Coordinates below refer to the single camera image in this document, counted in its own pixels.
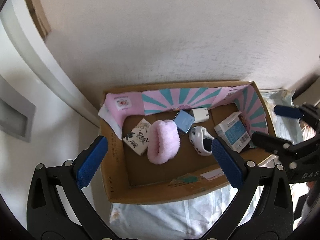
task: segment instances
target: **barcode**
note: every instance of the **barcode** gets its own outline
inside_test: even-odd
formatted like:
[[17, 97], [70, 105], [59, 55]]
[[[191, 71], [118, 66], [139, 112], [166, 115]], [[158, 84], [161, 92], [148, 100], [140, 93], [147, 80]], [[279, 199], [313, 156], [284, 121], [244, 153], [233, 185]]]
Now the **barcode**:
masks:
[[248, 138], [249, 138], [249, 135], [248, 135], [248, 134], [245, 134], [244, 136], [242, 136], [242, 137], [240, 138], [240, 142], [241, 142], [241, 143], [244, 143]]

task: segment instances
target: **blue gripper pad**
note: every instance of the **blue gripper pad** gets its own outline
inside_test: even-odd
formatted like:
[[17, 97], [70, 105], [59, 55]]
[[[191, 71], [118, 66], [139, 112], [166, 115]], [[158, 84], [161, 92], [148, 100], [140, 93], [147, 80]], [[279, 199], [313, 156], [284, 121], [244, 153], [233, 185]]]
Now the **blue gripper pad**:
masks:
[[89, 185], [107, 151], [108, 140], [105, 137], [101, 137], [100, 141], [77, 170], [76, 183], [79, 189]]
[[299, 119], [303, 117], [303, 114], [298, 108], [289, 106], [275, 106], [273, 111], [276, 115]]
[[244, 183], [241, 169], [217, 139], [212, 140], [211, 150], [231, 187], [240, 189]]

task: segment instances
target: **white label sticker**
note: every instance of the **white label sticker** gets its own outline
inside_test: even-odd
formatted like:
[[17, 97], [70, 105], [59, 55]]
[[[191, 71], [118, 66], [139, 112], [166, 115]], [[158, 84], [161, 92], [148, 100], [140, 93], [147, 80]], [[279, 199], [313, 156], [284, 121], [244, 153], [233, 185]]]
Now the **white label sticker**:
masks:
[[114, 99], [118, 111], [130, 108], [132, 106], [131, 100], [128, 97], [119, 97]]
[[213, 180], [213, 179], [216, 179], [222, 175], [224, 175], [224, 173], [223, 173], [222, 169], [219, 168], [219, 169], [215, 169], [213, 171], [208, 171], [206, 173], [203, 173], [200, 176], [204, 177], [207, 180]]

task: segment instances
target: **pink and teal striped paper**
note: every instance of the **pink and teal striped paper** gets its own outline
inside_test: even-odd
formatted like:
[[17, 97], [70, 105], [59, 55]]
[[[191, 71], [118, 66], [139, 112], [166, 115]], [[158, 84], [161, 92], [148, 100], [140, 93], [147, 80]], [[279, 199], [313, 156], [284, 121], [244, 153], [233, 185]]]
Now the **pink and teal striped paper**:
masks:
[[[119, 101], [124, 106], [119, 108]], [[174, 88], [107, 94], [99, 116], [109, 123], [119, 138], [124, 120], [129, 115], [149, 115], [169, 110], [191, 109], [234, 103], [242, 112], [242, 122], [251, 135], [268, 133], [262, 103], [251, 85], [219, 88]]]

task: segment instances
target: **gray panel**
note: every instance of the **gray panel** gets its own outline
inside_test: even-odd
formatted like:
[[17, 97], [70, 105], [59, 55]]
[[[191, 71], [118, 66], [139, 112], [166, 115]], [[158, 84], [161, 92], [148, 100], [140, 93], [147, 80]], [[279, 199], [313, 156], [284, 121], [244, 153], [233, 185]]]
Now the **gray panel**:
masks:
[[0, 75], [0, 129], [30, 142], [36, 107]]

